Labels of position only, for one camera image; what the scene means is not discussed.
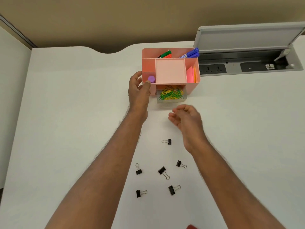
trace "power outlet box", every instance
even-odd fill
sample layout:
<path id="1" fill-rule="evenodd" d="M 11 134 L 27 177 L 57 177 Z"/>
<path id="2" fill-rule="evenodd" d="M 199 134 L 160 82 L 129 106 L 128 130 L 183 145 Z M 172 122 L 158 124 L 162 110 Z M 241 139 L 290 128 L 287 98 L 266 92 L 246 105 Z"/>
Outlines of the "power outlet box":
<path id="1" fill-rule="evenodd" d="M 199 65 L 199 71 L 200 75 L 227 73 L 226 66 L 224 64 Z"/>

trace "outlet lid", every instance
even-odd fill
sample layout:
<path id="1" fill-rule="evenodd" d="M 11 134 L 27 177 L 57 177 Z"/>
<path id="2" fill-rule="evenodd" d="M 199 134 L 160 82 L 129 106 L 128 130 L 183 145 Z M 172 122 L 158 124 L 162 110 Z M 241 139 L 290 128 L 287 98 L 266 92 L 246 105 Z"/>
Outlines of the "outlet lid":
<path id="1" fill-rule="evenodd" d="M 305 22 L 199 27 L 199 53 L 288 48 L 305 30 Z"/>

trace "green marker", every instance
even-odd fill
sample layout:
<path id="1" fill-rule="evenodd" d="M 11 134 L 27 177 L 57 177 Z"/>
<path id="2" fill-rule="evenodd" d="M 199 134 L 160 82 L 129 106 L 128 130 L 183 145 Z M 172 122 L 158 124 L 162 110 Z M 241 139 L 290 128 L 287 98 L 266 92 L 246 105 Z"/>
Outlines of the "green marker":
<path id="1" fill-rule="evenodd" d="M 157 57 L 157 58 L 163 58 L 163 57 L 165 57 L 165 56 L 167 56 L 167 55 L 169 55 L 169 54 L 171 54 L 171 51 L 167 51 L 167 52 L 165 52 L 164 54 L 161 54 L 159 57 Z"/>

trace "black binder clip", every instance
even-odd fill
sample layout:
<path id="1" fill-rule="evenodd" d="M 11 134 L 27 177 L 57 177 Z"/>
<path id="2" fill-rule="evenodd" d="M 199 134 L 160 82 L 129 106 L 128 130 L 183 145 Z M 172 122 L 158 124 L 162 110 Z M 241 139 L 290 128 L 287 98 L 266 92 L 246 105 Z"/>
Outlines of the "black binder clip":
<path id="1" fill-rule="evenodd" d="M 165 169 L 164 166 L 162 166 L 162 168 L 158 170 L 159 174 L 163 174 L 164 177 L 166 178 L 166 180 L 169 180 L 170 177 L 167 175 L 167 173 L 166 173 L 165 171 L 166 171 L 166 169 Z"/>
<path id="2" fill-rule="evenodd" d="M 184 167 L 185 169 L 187 168 L 187 165 L 182 164 L 181 161 L 179 161 L 179 160 L 178 160 L 176 166 L 178 166 L 178 167 L 182 166 L 182 167 Z"/>
<path id="3" fill-rule="evenodd" d="M 142 170 L 139 169 L 139 163 L 136 163 L 135 166 L 137 167 L 137 171 L 135 172 L 137 175 L 142 173 Z"/>
<path id="4" fill-rule="evenodd" d="M 147 194 L 147 191 L 140 191 L 140 190 L 138 190 L 136 192 L 137 192 L 137 198 L 140 198 L 141 195 L 143 195 L 143 194 Z"/>
<path id="5" fill-rule="evenodd" d="M 168 145 L 171 145 L 171 139 L 168 139 L 168 140 L 162 140 L 162 143 L 167 143 Z"/>
<path id="6" fill-rule="evenodd" d="M 170 194 L 173 196 L 175 194 L 175 191 L 181 189 L 181 186 L 180 185 L 177 185 L 176 187 L 169 186 L 168 188 L 170 190 Z"/>

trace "purple bottle cap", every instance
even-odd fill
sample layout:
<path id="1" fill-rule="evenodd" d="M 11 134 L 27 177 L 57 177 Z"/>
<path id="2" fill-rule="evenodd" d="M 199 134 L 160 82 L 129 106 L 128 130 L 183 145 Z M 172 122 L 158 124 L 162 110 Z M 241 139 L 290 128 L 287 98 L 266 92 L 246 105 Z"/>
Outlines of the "purple bottle cap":
<path id="1" fill-rule="evenodd" d="M 154 84 L 154 83 L 156 82 L 155 77 L 152 76 L 152 75 L 148 77 L 148 80 L 149 80 L 152 84 Z"/>

